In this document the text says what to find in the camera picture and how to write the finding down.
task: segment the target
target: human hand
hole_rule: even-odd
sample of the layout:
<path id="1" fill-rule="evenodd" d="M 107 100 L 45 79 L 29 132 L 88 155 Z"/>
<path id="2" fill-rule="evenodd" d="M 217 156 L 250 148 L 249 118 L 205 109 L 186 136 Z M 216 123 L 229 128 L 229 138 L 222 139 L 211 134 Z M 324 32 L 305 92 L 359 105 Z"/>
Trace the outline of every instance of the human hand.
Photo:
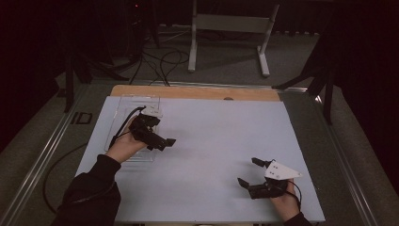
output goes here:
<path id="1" fill-rule="evenodd" d="M 287 191 L 295 195 L 294 179 L 289 180 Z M 299 214 L 299 207 L 296 199 L 287 193 L 284 193 L 280 197 L 270 198 L 270 201 L 274 204 L 284 222 Z"/>
<path id="2" fill-rule="evenodd" d="M 147 146 L 146 143 L 135 140 L 133 135 L 129 132 L 129 126 L 135 117 L 131 118 L 123 131 L 121 132 L 121 136 L 115 140 L 115 143 L 105 154 L 119 163 L 122 163 L 132 157 L 139 150 L 145 148 Z"/>

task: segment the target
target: person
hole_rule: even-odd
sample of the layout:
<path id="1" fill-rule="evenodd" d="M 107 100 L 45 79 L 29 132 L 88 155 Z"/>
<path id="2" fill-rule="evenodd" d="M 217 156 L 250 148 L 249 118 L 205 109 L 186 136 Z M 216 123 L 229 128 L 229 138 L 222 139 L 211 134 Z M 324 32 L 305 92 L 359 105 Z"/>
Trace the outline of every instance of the person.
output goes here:
<path id="1" fill-rule="evenodd" d="M 106 154 L 97 156 L 97 162 L 89 172 L 73 178 L 64 193 L 52 226 L 114 225 L 120 205 L 120 192 L 115 183 L 115 174 L 122 162 L 147 146 L 144 142 L 135 140 L 128 132 L 128 127 L 126 126 Z M 288 183 L 287 191 L 295 194 L 293 182 L 291 180 L 291 183 Z M 285 226 L 311 225 L 299 211 L 294 197 L 285 194 L 270 201 L 276 207 Z"/>

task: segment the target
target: white metal stand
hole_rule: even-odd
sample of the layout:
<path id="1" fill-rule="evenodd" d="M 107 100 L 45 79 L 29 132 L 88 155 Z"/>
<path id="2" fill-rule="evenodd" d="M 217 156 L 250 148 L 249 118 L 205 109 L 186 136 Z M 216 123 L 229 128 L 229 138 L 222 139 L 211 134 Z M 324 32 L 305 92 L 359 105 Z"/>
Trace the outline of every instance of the white metal stand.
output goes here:
<path id="1" fill-rule="evenodd" d="M 197 13 L 197 0 L 193 0 L 193 20 L 191 26 L 191 49 L 188 61 L 188 71 L 193 73 L 196 70 L 197 60 L 197 30 L 222 30 L 222 31 L 240 31 L 252 33 L 264 33 L 262 46 L 258 46 L 258 56 L 261 62 L 262 75 L 269 76 L 269 68 L 267 66 L 264 51 L 269 41 L 270 34 L 276 19 L 279 5 L 273 7 L 272 14 L 269 18 L 259 17 L 240 17 L 240 16 L 224 16 Z"/>

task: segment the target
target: black sleeve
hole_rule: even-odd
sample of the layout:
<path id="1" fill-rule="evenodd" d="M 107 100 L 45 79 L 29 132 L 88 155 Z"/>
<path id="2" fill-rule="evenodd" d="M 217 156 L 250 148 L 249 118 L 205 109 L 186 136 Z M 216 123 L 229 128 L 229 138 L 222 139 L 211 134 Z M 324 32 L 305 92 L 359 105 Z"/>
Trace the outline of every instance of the black sleeve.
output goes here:
<path id="1" fill-rule="evenodd" d="M 72 180 L 52 225 L 114 225 L 120 206 L 120 192 L 114 180 L 119 169 L 119 162 L 98 155 L 88 173 Z"/>
<path id="2" fill-rule="evenodd" d="M 302 212 L 284 222 L 284 226 L 311 226 L 311 223 L 303 216 Z"/>

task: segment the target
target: person's right hand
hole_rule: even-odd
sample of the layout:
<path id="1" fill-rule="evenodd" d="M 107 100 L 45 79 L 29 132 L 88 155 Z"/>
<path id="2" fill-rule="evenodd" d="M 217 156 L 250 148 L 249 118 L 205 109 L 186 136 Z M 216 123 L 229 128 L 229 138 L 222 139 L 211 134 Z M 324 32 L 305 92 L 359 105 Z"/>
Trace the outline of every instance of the person's right hand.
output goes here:
<path id="1" fill-rule="evenodd" d="M 293 182 L 294 179 L 289 180 L 287 191 L 295 195 Z M 274 204 L 284 222 L 299 214 L 299 207 L 296 199 L 289 194 L 284 193 L 284 195 L 280 197 L 270 198 L 270 201 Z"/>

